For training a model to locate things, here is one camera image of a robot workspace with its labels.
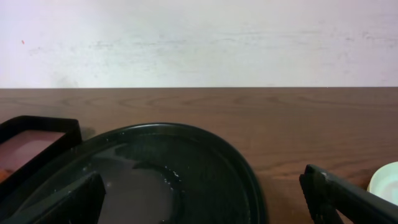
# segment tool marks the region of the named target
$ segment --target wall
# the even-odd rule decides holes
[[[398,86],[396,0],[2,0],[0,88]]]

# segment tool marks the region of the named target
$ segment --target brown wooden surface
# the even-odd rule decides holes
[[[264,189],[270,223],[311,223],[299,186],[316,164],[365,188],[398,161],[398,88],[0,90],[0,122],[76,118],[84,137],[147,122],[207,129],[234,145]]]

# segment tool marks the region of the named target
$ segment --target black round tray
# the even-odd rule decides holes
[[[138,124],[89,139],[50,161],[8,202],[13,200],[21,211],[89,172],[102,176],[107,191],[98,223],[144,219],[142,223],[258,224],[267,220],[261,188],[242,155],[208,131],[172,123]],[[169,198],[164,189],[150,189],[159,184],[155,175],[169,185]],[[32,182],[43,184],[26,195]],[[167,217],[158,208],[163,203],[172,207]],[[148,216],[151,211],[161,214]]]

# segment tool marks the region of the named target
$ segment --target pink surface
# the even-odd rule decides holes
[[[0,169],[14,172],[58,140],[64,133],[23,131],[0,144]]]

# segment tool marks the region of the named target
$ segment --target wooden table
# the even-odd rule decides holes
[[[363,188],[398,161],[398,88],[0,90],[0,122],[76,118],[84,138],[148,122],[209,130],[255,170],[270,223],[311,223],[299,186],[316,164]]]

